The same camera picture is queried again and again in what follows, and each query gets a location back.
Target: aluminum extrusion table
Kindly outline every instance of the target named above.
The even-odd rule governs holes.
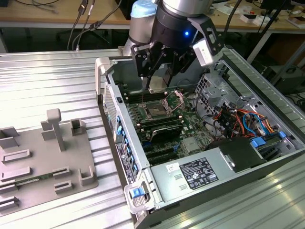
[[[51,108],[61,109],[63,122],[82,118],[99,179],[94,189],[0,217],[1,229],[133,228],[94,90],[95,59],[118,55],[106,50],[0,56],[0,126],[33,129]],[[305,156],[155,229],[303,229],[304,190]]]

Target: desk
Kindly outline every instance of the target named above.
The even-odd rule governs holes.
[[[24,28],[71,28],[76,17],[79,1],[76,0],[61,0],[54,3],[58,14],[38,9],[34,6],[20,4],[14,0],[10,1],[7,8],[0,8],[0,27],[24,27]],[[250,5],[256,14],[260,14],[262,9],[257,6],[243,1],[240,6]],[[92,11],[89,23],[101,20],[106,14],[116,7],[115,0],[99,0],[96,1]],[[227,22],[228,15],[215,10],[213,15],[209,15],[214,22],[218,31],[223,31]],[[80,23],[76,28],[82,28],[86,15],[82,16]],[[279,21],[274,22],[269,31],[264,35],[248,61],[252,61],[259,53],[263,45],[269,39],[272,33],[305,33],[287,20],[287,13],[282,12],[279,16]],[[126,20],[120,10],[117,10],[108,20],[100,27],[100,29],[129,29],[130,21]],[[248,24],[239,19],[239,15],[234,15],[230,23],[230,32],[257,32],[258,26]]]

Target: circuit board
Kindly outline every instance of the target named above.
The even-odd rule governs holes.
[[[165,99],[126,104],[152,165],[202,152],[213,141],[202,119],[182,93],[168,91],[165,95]],[[154,142],[152,135],[156,130],[149,128],[150,123],[157,126],[155,129],[171,130],[162,135],[162,139]]]

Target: cable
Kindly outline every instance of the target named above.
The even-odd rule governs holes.
[[[231,11],[231,13],[230,13],[230,15],[229,15],[229,17],[228,17],[228,21],[227,21],[227,23],[226,23],[226,25],[225,25],[225,28],[224,28],[224,35],[223,35],[224,40],[225,40],[225,37],[226,37],[226,35],[227,35],[228,29],[229,29],[229,25],[230,25],[230,23],[231,23],[231,19],[232,19],[234,13],[235,13],[237,7],[238,7],[239,4],[241,3],[241,1],[242,1],[242,0],[237,0],[237,3],[234,5],[234,8],[232,9],[232,11]]]
[[[94,31],[94,30],[96,30],[97,28],[99,28],[99,27],[104,23],[104,21],[106,21],[113,13],[115,13],[115,12],[119,9],[121,3],[122,3],[122,0],[120,0],[118,6],[117,6],[113,11],[111,11],[110,13],[108,13],[101,21],[96,21],[95,23],[91,24],[90,27],[89,27],[88,29],[86,29],[86,30],[84,30],[83,32],[81,32],[80,34],[78,34],[78,35],[76,36],[76,38],[74,38],[74,40],[73,40],[73,42],[72,42],[72,50],[73,50],[73,48],[74,48],[74,44],[75,44],[75,41],[76,41],[77,38],[79,38],[82,34],[88,32],[88,31]]]
[[[282,8],[284,8],[284,5],[288,2],[289,0],[283,0],[282,5],[276,10],[276,12],[274,13],[274,15],[271,17],[270,21],[267,23],[267,25],[265,26],[265,28],[263,29],[263,31],[259,34],[259,37],[257,39],[256,42],[253,43],[252,47],[249,49],[249,51],[247,52],[247,54],[245,55],[245,59],[247,60],[248,57],[251,55],[252,50],[254,50],[254,48],[257,46],[257,44],[259,43],[259,41],[262,39],[262,37],[265,35],[265,33],[268,31],[269,27],[272,25],[272,23],[275,21],[276,17],[279,15],[279,13],[281,12]]]
[[[264,21],[265,21],[266,15],[267,15],[267,13],[265,13],[263,22],[262,22],[261,26],[259,27],[257,33],[259,33],[259,31],[261,30],[261,28],[262,28],[262,26],[263,26],[263,23],[264,23]]]
[[[256,5],[255,2],[253,2],[253,5],[257,6],[258,8],[261,8],[261,6]]]
[[[68,44],[67,44],[67,50],[69,50],[69,45],[70,45],[71,37],[72,37],[72,34],[73,34],[73,30],[75,29],[75,26],[77,25],[78,21],[80,20],[80,17],[81,17],[81,14],[79,13],[75,22],[74,22],[74,24],[73,24],[73,26],[72,26],[70,37],[69,37]]]
[[[90,6],[90,10],[89,10],[89,12],[88,12],[88,15],[87,15],[87,18],[86,18],[86,22],[85,22],[85,24],[84,24],[84,26],[83,26],[83,28],[82,28],[82,32],[85,30],[85,28],[86,28],[86,25],[87,25],[87,23],[88,23],[88,20],[89,20],[89,17],[90,17],[90,15],[91,15],[91,11],[92,11],[92,9],[93,9],[93,7],[94,7],[94,4],[95,4],[95,0],[93,0],[92,1],[92,4],[91,4],[91,6]],[[77,42],[77,45],[76,45],[76,50],[79,50],[80,49],[80,42],[81,42],[81,36],[78,38],[78,42]]]
[[[16,2],[19,2],[21,4],[24,4],[24,5],[27,5],[27,6],[45,6],[45,5],[50,5],[50,4],[53,4],[53,3],[56,3],[60,0],[55,0],[55,1],[51,1],[51,2],[48,2],[48,3],[40,3],[38,5],[35,5],[35,4],[28,4],[28,3],[25,3],[25,2],[22,2],[22,1],[19,1],[19,0],[15,0]]]
[[[81,4],[80,4],[80,6],[78,8],[78,16],[77,16],[77,18],[76,18],[76,20],[75,20],[75,22],[74,22],[74,24],[72,26],[72,29],[71,29],[70,37],[69,37],[68,44],[67,44],[67,50],[69,50],[69,45],[70,45],[71,37],[73,35],[73,31],[75,29],[75,26],[77,25],[78,21],[80,20],[80,17],[82,15],[84,15],[84,13],[85,13],[85,11],[87,9],[88,3],[89,3],[88,0],[82,0],[81,1]]]
[[[37,1],[35,1],[35,0],[32,0],[32,3],[33,3],[33,5],[34,5],[35,7],[37,7],[38,9],[46,10],[46,11],[49,11],[49,12],[55,13],[55,14],[58,13],[58,11],[51,9],[51,8],[54,7],[54,6],[51,5],[51,4],[45,5],[46,7],[49,7],[49,8],[50,8],[50,9],[47,9],[47,8],[42,7],[42,6],[40,5],[40,4],[41,4],[40,2],[37,2]]]
[[[222,3],[222,2],[226,2],[229,0],[214,0],[212,4],[217,4],[217,3]]]

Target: power supply label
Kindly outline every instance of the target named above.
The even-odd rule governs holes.
[[[180,169],[189,187],[193,190],[218,180],[217,175],[205,157],[180,165]]]
[[[115,146],[116,146],[116,149],[118,151],[118,154],[119,154],[119,157],[120,157],[120,160],[121,160],[121,164],[123,166],[123,170],[124,170],[125,176],[128,180],[128,183],[132,184],[134,182],[133,174],[132,174],[132,171],[130,170],[128,157],[125,154],[123,144],[119,143],[119,144],[116,144]]]

